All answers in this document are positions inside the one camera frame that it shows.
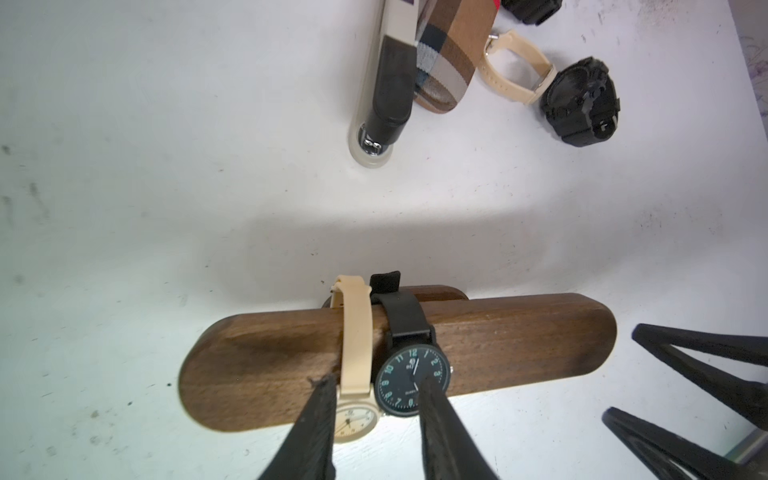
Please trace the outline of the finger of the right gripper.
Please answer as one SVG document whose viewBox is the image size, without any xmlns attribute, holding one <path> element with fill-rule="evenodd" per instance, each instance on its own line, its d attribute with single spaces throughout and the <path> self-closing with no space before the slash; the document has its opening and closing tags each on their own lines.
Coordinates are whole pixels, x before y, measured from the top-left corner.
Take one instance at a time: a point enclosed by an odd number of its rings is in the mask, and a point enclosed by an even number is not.
<svg viewBox="0 0 768 480">
<path fill-rule="evenodd" d="M 726 459 L 655 424 L 611 407 L 608 429 L 657 479 L 766 479 L 767 465 Z"/>
<path fill-rule="evenodd" d="M 632 339 L 659 361 L 740 414 L 767 429 L 767 385 L 748 381 L 691 357 L 686 349 L 765 367 L 767 339 L 639 324 Z"/>
</svg>

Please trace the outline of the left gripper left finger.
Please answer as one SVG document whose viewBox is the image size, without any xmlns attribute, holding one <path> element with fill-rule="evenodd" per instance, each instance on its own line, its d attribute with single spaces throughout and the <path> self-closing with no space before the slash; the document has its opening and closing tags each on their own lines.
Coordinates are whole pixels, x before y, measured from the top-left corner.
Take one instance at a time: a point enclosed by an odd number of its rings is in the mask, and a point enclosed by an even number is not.
<svg viewBox="0 0 768 480">
<path fill-rule="evenodd" d="M 332 462 L 337 377 L 314 381 L 314 390 L 260 479 L 335 479 Z"/>
</svg>

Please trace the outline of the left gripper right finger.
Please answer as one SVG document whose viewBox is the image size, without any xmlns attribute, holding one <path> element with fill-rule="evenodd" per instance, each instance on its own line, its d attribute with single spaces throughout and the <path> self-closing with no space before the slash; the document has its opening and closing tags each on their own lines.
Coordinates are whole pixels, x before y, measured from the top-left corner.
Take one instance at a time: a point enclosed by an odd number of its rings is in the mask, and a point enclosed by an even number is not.
<svg viewBox="0 0 768 480">
<path fill-rule="evenodd" d="M 418 384 L 425 479 L 497 479 L 434 379 Z"/>
</svg>

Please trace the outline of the beige watch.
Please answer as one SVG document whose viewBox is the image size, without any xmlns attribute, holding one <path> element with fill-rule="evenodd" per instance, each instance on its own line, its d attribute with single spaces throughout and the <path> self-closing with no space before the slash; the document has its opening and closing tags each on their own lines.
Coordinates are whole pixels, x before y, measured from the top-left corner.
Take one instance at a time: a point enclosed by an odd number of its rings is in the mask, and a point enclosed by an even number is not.
<svg viewBox="0 0 768 480">
<path fill-rule="evenodd" d="M 535 44 L 509 30 L 488 36 L 478 73 L 496 94 L 532 105 L 553 83 L 558 70 Z"/>
<path fill-rule="evenodd" d="M 334 442 L 357 441 L 371 433 L 382 412 L 376 402 L 373 366 L 371 288 L 360 276 L 340 275 L 331 288 L 330 307 L 343 314 L 340 380 Z"/>
</svg>

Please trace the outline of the wooden watch stand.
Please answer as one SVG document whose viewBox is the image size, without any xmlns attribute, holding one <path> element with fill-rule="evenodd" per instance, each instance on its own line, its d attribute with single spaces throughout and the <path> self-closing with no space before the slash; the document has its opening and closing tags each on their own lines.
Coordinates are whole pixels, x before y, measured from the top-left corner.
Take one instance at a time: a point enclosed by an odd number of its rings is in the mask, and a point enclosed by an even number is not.
<svg viewBox="0 0 768 480">
<path fill-rule="evenodd" d="M 445 285 L 414 293 L 452 365 L 453 396 L 591 373 L 617 337 L 611 310 L 577 293 L 470 299 Z M 224 318 L 184 360 L 181 403 L 217 431 L 291 424 L 314 382 L 339 372 L 342 327 L 331 308 Z"/>
</svg>

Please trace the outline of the black analog watch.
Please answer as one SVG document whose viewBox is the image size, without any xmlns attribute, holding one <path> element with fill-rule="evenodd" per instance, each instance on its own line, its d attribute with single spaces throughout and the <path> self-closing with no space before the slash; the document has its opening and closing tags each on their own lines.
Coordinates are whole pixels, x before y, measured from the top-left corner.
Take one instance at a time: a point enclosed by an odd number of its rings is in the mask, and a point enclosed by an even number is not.
<svg viewBox="0 0 768 480">
<path fill-rule="evenodd" d="M 371 302 L 383 307 L 388 321 L 386 355 L 373 377 L 373 390 L 383 413 L 411 417 L 419 413 L 421 382 L 431 379 L 446 392 L 453 368 L 419 300 L 400 288 L 400 278 L 398 271 L 370 277 Z"/>
</svg>

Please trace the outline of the black sport watch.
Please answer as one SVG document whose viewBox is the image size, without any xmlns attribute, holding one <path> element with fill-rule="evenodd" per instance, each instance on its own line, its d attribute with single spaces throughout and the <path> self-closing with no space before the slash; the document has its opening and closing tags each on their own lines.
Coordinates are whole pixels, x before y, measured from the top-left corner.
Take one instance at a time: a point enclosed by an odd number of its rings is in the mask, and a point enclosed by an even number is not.
<svg viewBox="0 0 768 480">
<path fill-rule="evenodd" d="M 585 147 L 605 142 L 616 132 L 620 99 L 607 65 L 587 57 L 556 75 L 540 108 L 563 142 Z"/>
<path fill-rule="evenodd" d="M 562 0 L 501 0 L 501 6 L 525 25 L 539 26 L 557 13 Z"/>
</svg>

